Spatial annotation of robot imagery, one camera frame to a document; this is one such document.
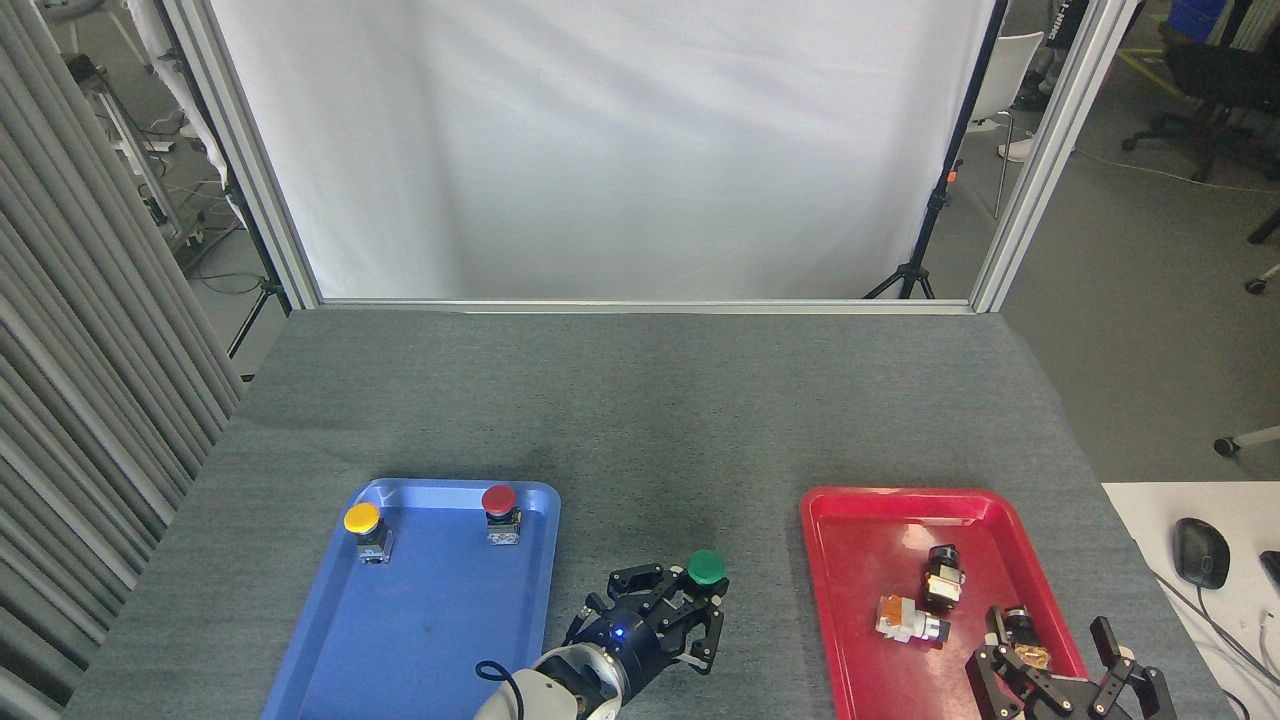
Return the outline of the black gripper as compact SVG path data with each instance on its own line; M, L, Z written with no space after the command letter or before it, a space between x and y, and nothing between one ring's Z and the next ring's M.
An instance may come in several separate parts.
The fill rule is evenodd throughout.
M1130 719L1117 702L1128 688L1138 700L1143 719L1178 719L1165 675L1155 666L1140 665L1121 647L1106 616L1091 623L1096 653L1106 673L1097 683L1051 678L1060 700L1053 700L1024 673L1006 662L1016 657L1028 667L1047 673L1052 655L1041 639L1025 606L993 606L987 612L987 632L966 661L966 675L983 719Z
M684 566L650 562L613 570L607 594L612 605L598 593L585 598L566 632L564 647L598 647L620 666L628 693L640 692L676 664L701 675L712 671L724 624L724 598L692 601ZM644 600L649 596L660 598Z

